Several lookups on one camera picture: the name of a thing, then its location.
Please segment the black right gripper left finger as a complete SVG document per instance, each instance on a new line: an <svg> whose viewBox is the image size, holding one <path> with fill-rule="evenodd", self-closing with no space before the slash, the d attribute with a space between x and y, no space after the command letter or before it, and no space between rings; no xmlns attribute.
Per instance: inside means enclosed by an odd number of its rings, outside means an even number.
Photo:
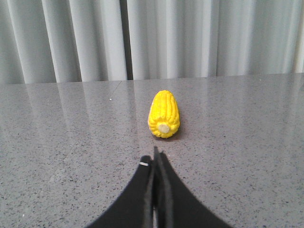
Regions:
<svg viewBox="0 0 304 228"><path fill-rule="evenodd" d="M90 228L152 228L155 165L150 156L141 157L139 166L117 200Z"/></svg>

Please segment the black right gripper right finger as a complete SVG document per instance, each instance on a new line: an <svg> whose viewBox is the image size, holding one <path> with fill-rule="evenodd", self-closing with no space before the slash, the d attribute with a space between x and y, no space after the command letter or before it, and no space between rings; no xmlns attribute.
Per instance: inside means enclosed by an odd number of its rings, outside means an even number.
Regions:
<svg viewBox="0 0 304 228"><path fill-rule="evenodd" d="M158 148L155 148L155 208L159 228L231 227L196 199Z"/></svg>

